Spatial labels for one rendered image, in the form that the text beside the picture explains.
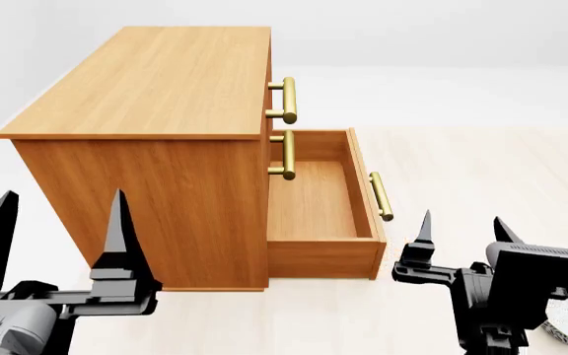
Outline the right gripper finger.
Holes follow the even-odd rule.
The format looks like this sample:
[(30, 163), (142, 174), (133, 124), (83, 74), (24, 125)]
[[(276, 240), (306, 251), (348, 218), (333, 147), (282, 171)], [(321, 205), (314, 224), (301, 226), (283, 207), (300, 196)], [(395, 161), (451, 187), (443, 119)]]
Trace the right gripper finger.
[(418, 236), (403, 248), (400, 262), (418, 267), (430, 267), (435, 245), (432, 241), (431, 212), (425, 212)]
[(505, 222), (496, 217), (493, 220), (494, 235), (497, 242), (523, 244), (523, 240), (514, 233)]

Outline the wooden cabinet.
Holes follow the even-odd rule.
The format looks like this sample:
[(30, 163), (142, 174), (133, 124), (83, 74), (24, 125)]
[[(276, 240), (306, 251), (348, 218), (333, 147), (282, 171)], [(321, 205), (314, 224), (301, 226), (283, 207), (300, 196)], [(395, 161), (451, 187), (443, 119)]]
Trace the wooden cabinet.
[(87, 262), (114, 195), (165, 289), (268, 286), (267, 27), (126, 27), (0, 130)]

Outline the open wooden drawer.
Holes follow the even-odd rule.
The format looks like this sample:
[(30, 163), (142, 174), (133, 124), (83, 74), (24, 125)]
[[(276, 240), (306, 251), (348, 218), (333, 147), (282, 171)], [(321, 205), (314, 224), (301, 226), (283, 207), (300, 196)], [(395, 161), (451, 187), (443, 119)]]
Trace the open wooden drawer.
[(385, 221), (354, 129), (294, 137), (295, 179), (270, 178), (269, 277), (376, 279)]

